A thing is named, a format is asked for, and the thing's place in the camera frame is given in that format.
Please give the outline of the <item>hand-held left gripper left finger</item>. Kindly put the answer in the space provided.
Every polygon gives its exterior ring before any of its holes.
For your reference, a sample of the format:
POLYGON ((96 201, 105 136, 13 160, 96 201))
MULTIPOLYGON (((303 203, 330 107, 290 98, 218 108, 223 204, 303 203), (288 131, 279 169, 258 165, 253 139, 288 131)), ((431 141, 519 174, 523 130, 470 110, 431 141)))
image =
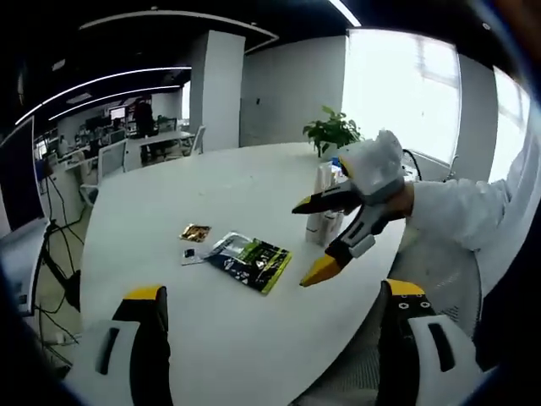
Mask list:
POLYGON ((67 387, 83 405, 170 405, 167 289, 127 294, 79 340, 67 387))

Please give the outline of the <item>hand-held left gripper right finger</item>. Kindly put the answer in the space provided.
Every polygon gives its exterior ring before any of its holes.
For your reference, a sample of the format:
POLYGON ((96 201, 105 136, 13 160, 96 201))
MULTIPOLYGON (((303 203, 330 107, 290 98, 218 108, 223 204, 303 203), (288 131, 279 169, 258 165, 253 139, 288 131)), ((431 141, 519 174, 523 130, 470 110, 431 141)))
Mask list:
POLYGON ((470 337, 416 284, 386 279, 378 405, 464 405, 484 380, 470 337))

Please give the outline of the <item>person's right hand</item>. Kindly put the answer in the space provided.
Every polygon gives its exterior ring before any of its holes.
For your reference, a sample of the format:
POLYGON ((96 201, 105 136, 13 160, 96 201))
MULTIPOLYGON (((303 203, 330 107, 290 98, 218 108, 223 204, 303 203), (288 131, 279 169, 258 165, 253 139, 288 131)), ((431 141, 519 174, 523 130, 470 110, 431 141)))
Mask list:
POLYGON ((389 213, 399 218, 410 217, 415 199, 414 183, 406 182, 387 203, 389 213))

